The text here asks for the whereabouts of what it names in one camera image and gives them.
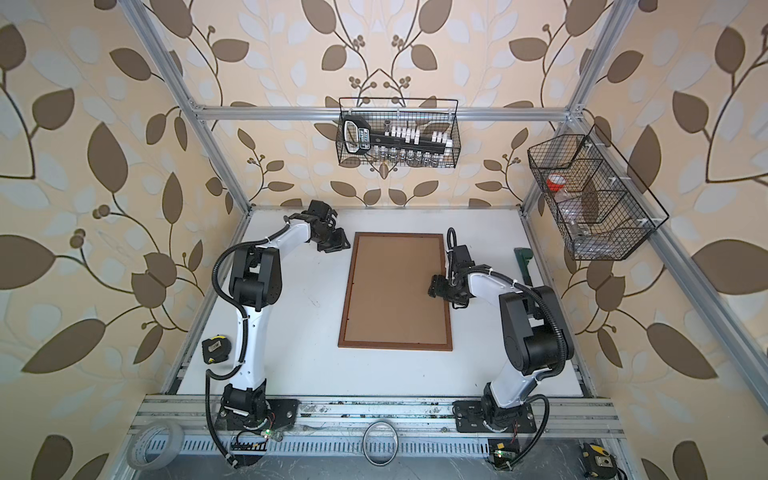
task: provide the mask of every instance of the wall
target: wall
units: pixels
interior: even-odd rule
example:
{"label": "wall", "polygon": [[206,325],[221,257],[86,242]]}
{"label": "wall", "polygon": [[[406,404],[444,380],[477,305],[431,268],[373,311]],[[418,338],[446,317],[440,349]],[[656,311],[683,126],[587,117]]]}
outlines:
{"label": "wall", "polygon": [[[766,20],[765,2],[641,1],[587,113],[763,348]],[[768,418],[651,246],[574,262],[549,210],[531,218],[598,393],[647,477],[764,477]]]}
{"label": "wall", "polygon": [[0,4],[5,478],[106,471],[240,218],[120,9],[62,5]]}
{"label": "wall", "polygon": [[[610,9],[601,0],[576,2],[568,12],[559,0],[145,3],[198,103],[276,107],[338,107],[345,96],[563,107]],[[460,124],[457,169],[413,170],[340,167],[332,143],[336,125],[329,122],[210,126],[247,196],[260,206],[307,205],[312,197],[334,206],[518,204],[532,180],[521,153],[554,130],[546,122],[467,122]],[[511,152],[523,129],[526,136],[518,139],[524,142]],[[247,163],[250,157],[255,164]],[[217,192],[215,180],[212,186]]]}

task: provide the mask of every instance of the black wire mesh basket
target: black wire mesh basket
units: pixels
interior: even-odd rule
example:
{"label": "black wire mesh basket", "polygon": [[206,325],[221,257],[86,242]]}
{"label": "black wire mesh basket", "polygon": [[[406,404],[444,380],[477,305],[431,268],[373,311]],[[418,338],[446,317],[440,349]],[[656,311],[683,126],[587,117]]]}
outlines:
{"label": "black wire mesh basket", "polygon": [[445,98],[340,98],[339,165],[455,168],[462,149],[457,109],[458,100]]}
{"label": "black wire mesh basket", "polygon": [[[669,213],[627,162],[617,171],[601,153],[604,135],[558,135],[528,149],[534,179],[574,260],[626,260]],[[631,193],[648,193],[662,214]]]}

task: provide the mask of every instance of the clear packing tape roll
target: clear packing tape roll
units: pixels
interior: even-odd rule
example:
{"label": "clear packing tape roll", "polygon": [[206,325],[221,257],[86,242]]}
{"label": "clear packing tape roll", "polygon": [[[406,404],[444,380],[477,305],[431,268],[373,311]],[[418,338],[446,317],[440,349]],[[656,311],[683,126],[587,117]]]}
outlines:
{"label": "clear packing tape roll", "polygon": [[[168,438],[160,454],[152,461],[147,461],[147,450],[156,435],[167,434]],[[158,470],[171,463],[184,443],[184,431],[168,420],[158,420],[146,425],[133,436],[128,444],[126,461],[134,470]]]}

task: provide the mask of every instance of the brown wooden frame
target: brown wooden frame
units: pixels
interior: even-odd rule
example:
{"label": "brown wooden frame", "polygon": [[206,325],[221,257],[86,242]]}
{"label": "brown wooden frame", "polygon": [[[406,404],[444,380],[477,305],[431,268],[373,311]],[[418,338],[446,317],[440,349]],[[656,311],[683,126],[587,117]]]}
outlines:
{"label": "brown wooden frame", "polygon": [[443,302],[445,308],[445,343],[396,343],[396,342],[360,342],[346,340],[347,315],[349,313],[349,304],[352,296],[352,284],[355,274],[355,264],[357,261],[357,249],[360,237],[428,237],[439,238],[439,257],[440,274],[445,275],[445,244],[442,233],[380,233],[380,232],[356,232],[355,243],[352,250],[352,262],[349,265],[349,277],[346,282],[346,295],[344,297],[344,312],[341,319],[341,330],[339,331],[339,346],[366,349],[399,349],[399,350],[438,350],[451,352],[453,350],[453,338],[451,334],[451,314],[448,302]]}

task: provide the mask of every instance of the white table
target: white table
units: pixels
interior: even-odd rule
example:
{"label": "white table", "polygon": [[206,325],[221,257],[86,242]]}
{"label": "white table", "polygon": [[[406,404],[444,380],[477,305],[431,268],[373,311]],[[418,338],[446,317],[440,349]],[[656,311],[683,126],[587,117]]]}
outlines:
{"label": "white table", "polygon": [[[257,210],[243,240],[278,231],[285,210]],[[472,259],[512,278],[521,278],[514,248],[530,247],[516,210],[339,210],[338,226],[350,243],[355,232],[442,233],[454,227],[458,244]],[[283,292],[273,306],[266,348],[266,392],[279,396],[480,396],[501,370],[506,353],[499,307],[481,299],[451,310],[452,352],[339,348],[352,249],[319,253],[316,244],[297,247],[281,259]],[[534,285],[541,285],[535,261]],[[237,338],[237,311],[219,299],[203,337]],[[228,372],[230,360],[213,367]],[[204,392],[205,369],[198,347],[178,393]],[[220,394],[226,382],[213,382]],[[570,363],[534,393],[582,396]]]}

